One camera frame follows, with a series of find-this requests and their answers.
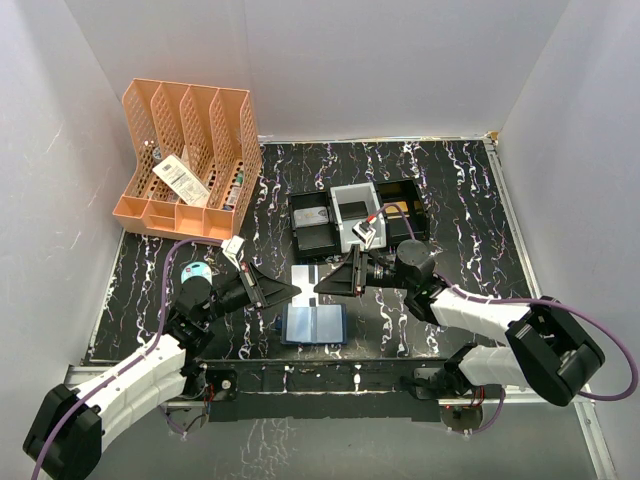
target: cable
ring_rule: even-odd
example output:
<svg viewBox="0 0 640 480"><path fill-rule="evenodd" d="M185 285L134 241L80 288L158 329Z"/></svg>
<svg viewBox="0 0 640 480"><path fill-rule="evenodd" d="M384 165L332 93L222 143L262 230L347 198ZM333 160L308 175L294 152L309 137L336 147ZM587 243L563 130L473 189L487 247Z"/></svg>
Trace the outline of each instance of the cable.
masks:
<svg viewBox="0 0 640 480"><path fill-rule="evenodd" d="M616 395L598 395L598 394L593 394L593 393L583 392L583 391L578 392L578 395L585 398L589 398L591 400L599 400L601 402L615 402L618 400L623 400L633 395L633 392L635 392L636 389L638 388L638 365L636 364L636 361L633 358L631 351L626 347L624 343L622 343L622 340L618 338L618 336L615 333L613 333L611 330L609 330L606 326L602 325L597 320L591 318L586 313L581 312L568 305L564 305L558 302L553 302L551 300L543 300L541 298L490 298L488 299L487 297L481 297L479 295L474 296L473 294L469 294L461 290L457 285L453 285L448 279L446 279L442 275L438 274L438 276L447 284L449 288L451 288L451 290L456 295L464 297L466 300L469 300L470 302L484 303L484 304L489 303L492 305L529 304L529 305L542 305L545 307L557 308L559 310L564 310L565 312L570 313L571 315L575 315L576 317L580 317L585 322L593 325L602 333L604 333L607 337L609 337L613 341L613 343L615 343L618 346L618 348L620 349L624 357L627 359L627 363L629 364L629 368L631 369L631 382L629 383L629 386L627 387L626 390Z"/></svg>
<svg viewBox="0 0 640 480"><path fill-rule="evenodd" d="M400 205L398 205L397 203L387 203L387 204L383 205L375 213L373 213L372 215L369 215L369 217L367 217L367 221L370 222L375 217L377 217L381 212L385 211L389 207L395 207L395 209L398 210L398 212L400 212L400 215L402 216L402 219L404 220L404 223L407 226L407 232L409 232L409 236L411 237L411 240L415 240L416 236L413 234L413 229L411 228L411 224L409 223L409 219L407 218L407 216L402 211L402 208L400 208Z"/></svg>
<svg viewBox="0 0 640 480"><path fill-rule="evenodd" d="M156 407L158 409L158 411L160 411L160 413L162 413L162 416L167 420L167 423L173 427L174 430L176 430L180 435L182 435L183 438L187 438L187 432L189 431L189 429L184 429L182 428L180 425L178 425L176 422L173 421L173 419L171 418L171 415L169 415L164 408L162 408L160 405L158 405Z"/></svg>
<svg viewBox="0 0 640 480"><path fill-rule="evenodd" d="M191 420L191 423L187 426L187 428L185 428L186 432L189 433L189 430L191 430L191 427L193 427L195 425L195 423L200 420L201 418L206 417L207 415L204 413L201 413L200 415L198 415L196 418L194 418L193 420Z"/></svg>
<svg viewBox="0 0 640 480"><path fill-rule="evenodd" d="M450 431L459 433L460 435L467 435L467 433L477 434L477 433L482 433L489 430L493 426L493 424L496 423L496 420L498 420L498 417L500 416L500 412L502 412L502 407L504 406L504 399L506 396L507 396L507 393L505 392L504 388L500 387L500 400L498 400L498 407L496 408L496 411L493 414L493 417L491 417L491 420L489 420L486 424L479 427L477 430L469 429L469 430L460 431L460 430L453 430L451 427L449 427Z"/></svg>
<svg viewBox="0 0 640 480"><path fill-rule="evenodd" d="M472 433L482 433L486 430L489 430L491 426L496 423L498 417L500 416L500 412L502 412L502 407L504 406L504 398L507 396L507 393L504 391L504 388L500 387L500 400L498 401L498 408L496 408L493 417L487 423L482 425L478 430L473 430Z"/></svg>
<svg viewBox="0 0 640 480"><path fill-rule="evenodd" d="M179 398L181 398L182 400L195 400L196 398L200 398L208 386L209 385L205 383L202 387L202 390L200 390L199 393L196 393L193 397L185 397L184 395L179 395Z"/></svg>
<svg viewBox="0 0 640 480"><path fill-rule="evenodd" d="M167 304L167 282L169 277L169 267L171 266L171 263L173 261L173 255L176 253L176 251L180 247L182 247L183 245L186 245L187 243L192 243L192 242L207 243L209 245L220 246L220 242L217 240L209 240L204 238L189 238L186 240L181 240L179 242L176 242L171 247L171 249L169 250L169 253L167 253L167 257L164 260L164 268L162 270L162 284L161 284L162 294L161 294L161 300L160 300L160 316L159 316L159 323L158 323L158 333L156 333L156 336L154 337L153 341L151 342L151 345L145 352L145 355L150 354L153 351L153 349L156 348L156 346L160 342L162 331L164 330L164 322L167 315L167 305L166 305ZM138 363L140 363L140 361L142 361L143 358L144 358L143 355L139 355L138 357L136 357L132 362L122 367L118 371L117 376L120 376L123 373L126 373L128 370L130 370L131 368L136 366ZM74 403L73 406L69 410L67 410L67 412L62 416L62 418L58 421L58 423L56 423L56 425L51 430L51 433L45 440L44 445L42 445L42 449L40 450L40 454L38 455L38 459L36 460L36 466L34 467L33 473L31 474L31 480L38 480L38 474L40 473L40 469L42 468L44 459L47 456L47 452L51 448L51 445L53 445L53 441L55 440L58 433L60 433L60 430L62 429L64 424L67 423L67 421L73 416L73 414L76 413L78 409L87 402L87 400L89 400L91 397L93 397L96 393L98 393L103 388L109 386L109 384L113 382L115 379L116 379L116 376L111 376L105 379L101 384L99 384L97 387L95 387L93 390L87 393L84 397L82 397L76 403Z"/></svg>

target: orange desk organizer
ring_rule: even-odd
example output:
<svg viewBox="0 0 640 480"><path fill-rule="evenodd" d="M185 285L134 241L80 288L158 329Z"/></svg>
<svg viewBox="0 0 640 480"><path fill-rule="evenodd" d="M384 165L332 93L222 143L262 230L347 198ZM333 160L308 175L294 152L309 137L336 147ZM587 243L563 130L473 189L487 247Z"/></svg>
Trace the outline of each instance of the orange desk organizer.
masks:
<svg viewBox="0 0 640 480"><path fill-rule="evenodd" d="M238 234L261 168L249 91L135 79L122 104L138 161L113 211L124 229L173 239ZM180 157L186 146L191 170L210 190L205 207L170 201L171 189L152 171L153 145L162 158ZM240 170L235 208L223 210Z"/></svg>

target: metal frame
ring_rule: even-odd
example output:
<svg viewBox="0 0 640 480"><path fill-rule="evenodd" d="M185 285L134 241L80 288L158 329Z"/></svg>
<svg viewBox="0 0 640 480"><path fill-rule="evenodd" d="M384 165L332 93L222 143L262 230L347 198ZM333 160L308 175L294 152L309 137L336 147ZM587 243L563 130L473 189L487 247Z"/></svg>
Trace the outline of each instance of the metal frame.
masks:
<svg viewBox="0 0 640 480"><path fill-rule="evenodd" d="M485 150L487 151L487 156L489 157L491 171L493 172L496 185L498 186L500 199L507 215L507 221L511 228L513 241L516 244L516 250L518 251L518 256L527 279L527 284L529 285L529 290L531 290L532 295L539 297L541 295L540 286L535 273L533 272L533 267L531 265L529 254L527 253L527 247L522 237L520 225L518 224L513 205L511 204L511 199L509 198L507 185L504 180L504 175L502 174L502 164L498 158L498 152L496 151L495 144L490 138L484 137L482 140L484 142ZM611 461L611 455L609 455L609 449L607 448L607 443L604 439L604 435L602 434L598 416L596 415L595 402L583 397L576 397L573 401L573 405L576 409L578 421L580 422L582 434L587 444L589 456L591 457L591 462L593 463L593 468L596 472L597 478L599 480L617 480L618 476L616 475L613 462Z"/></svg>
<svg viewBox="0 0 640 480"><path fill-rule="evenodd" d="M500 159L498 157L498 153L495 148L495 144L488 136L469 136L469 137L448 137L448 136L425 136L425 137L381 137L381 138L354 138L354 139L342 139L342 140L314 140L314 141L270 141L262 139L261 143L270 144L270 143L278 143L278 144L294 144L294 143L351 143L351 142L389 142L389 141L446 141L446 140L469 140L469 141L478 141L481 140L484 143L485 150L487 152L487 156L489 158L489 164L491 167L491 171L494 175L496 186L498 187L498 192L500 195L500 200L502 201L503 208L505 210L505 214L507 216L507 221L509 223L509 228L511 229L511 233L513 235L513 240L516 245L516 250L518 252L519 260L522 264L523 271L525 274L525 278L527 280L527 285L532 295L535 297L540 296L540 286L537 282L535 273L533 271L533 267L531 265L531 260L529 258L529 254L527 253L527 248L524 243L524 239L522 236L522 232L520 230L520 226L515 215L515 211L513 209L513 205L511 203L511 199L509 197L509 193L507 190L506 182L504 179L504 175L502 173L502 165ZM113 262L113 268L111 271L111 275L109 276L109 280L113 276L113 271L115 269L118 255L120 251L120 246L122 244L124 238L123 235L120 237L120 242L118 244L118 250L116 251L116 256ZM106 300L108 294L108 285L105 291L105 297L103 299L103 307L104 300ZM98 314L98 318L96 320L96 324L94 330L91 335L91 340L89 343L89 348L93 348L95 343L96 333L100 326L102 310ZM65 377L65 385L67 386L76 386L80 383L83 383L91 378L98 376L108 370L109 366L81 366L81 367L70 367L67 375ZM332 393L340 393L345 395L363 395L364 393L356 393L356 392L332 392ZM462 405L468 404L467 399L450 399L450 400L440 400L440 405ZM485 403L497 403L497 400L487 399ZM537 403L546 403L545 400L540 398L535 392L530 389L526 389L521 391L517 388L507 388L507 397L505 399L505 403L509 404L537 404ZM617 480L617 475L615 472L615 468L613 462L611 461L611 456L609 455L609 450L607 448L606 441L602 434L602 430L600 428L600 423L598 421L598 417L595 411L595 404L593 401L587 400L583 397L576 397L573 401L574 407L576 409L576 415L578 417L578 421L580 423L580 427L582 429L582 433L585 439L585 443L587 445L589 455L591 457L593 467L596 473L596 476L599 480ZM201 408L202 403L200 401L189 401L189 400L180 400L175 399L167 403L168 408Z"/></svg>

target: black storage box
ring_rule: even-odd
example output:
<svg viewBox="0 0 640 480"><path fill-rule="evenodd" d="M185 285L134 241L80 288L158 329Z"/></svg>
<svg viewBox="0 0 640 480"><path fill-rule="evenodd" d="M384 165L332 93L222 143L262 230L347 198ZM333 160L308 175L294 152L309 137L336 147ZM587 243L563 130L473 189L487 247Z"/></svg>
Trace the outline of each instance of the black storage box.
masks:
<svg viewBox="0 0 640 480"><path fill-rule="evenodd" d="M409 178L373 183L380 205L388 203L399 204L409 218L409 223L416 239L428 240L429 217L420 195L417 180ZM298 260L327 257L342 253L335 220L336 215L329 191L291 193L288 197L288 204L293 232L293 245ZM311 217L311 219L301 218L300 212L298 212L296 221L295 212L300 210L310 212L307 217ZM400 242L410 238L404 220L397 211L391 209L388 213L384 212L384 219L386 222L387 248L395 247Z"/></svg>

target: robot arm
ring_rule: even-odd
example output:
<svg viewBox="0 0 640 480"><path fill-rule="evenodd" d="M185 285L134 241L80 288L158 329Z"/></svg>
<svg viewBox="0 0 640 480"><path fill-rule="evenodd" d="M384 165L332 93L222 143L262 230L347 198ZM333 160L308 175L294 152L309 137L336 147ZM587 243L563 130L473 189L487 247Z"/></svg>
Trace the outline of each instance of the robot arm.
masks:
<svg viewBox="0 0 640 480"><path fill-rule="evenodd" d="M213 339L209 330L213 321L249 305L266 308L300 293L299 288L269 278L253 264L238 262L242 240L234 237L234 242L235 246L223 244L223 251L229 257L230 250L235 250L230 260L238 274L217 288L202 276L188 278L153 350L149 347L155 339L74 390L60 384L45 396L23 445L34 460L60 419L98 388L64 424L46 453L43 469L53 479L86 478L118 435L158 405L188 391L201 372L196 357ZM115 379L99 388L111 377Z"/></svg>
<svg viewBox="0 0 640 480"><path fill-rule="evenodd" d="M447 285L434 267L427 247L416 240L402 242L393 262L354 245L314 291L359 296L366 286L405 289L404 303L418 320L462 328L501 344L463 347L429 380L427 387L435 395L463 395L487 384L515 385L565 406L604 364L602 350L564 310L495 304L500 300Z"/></svg>

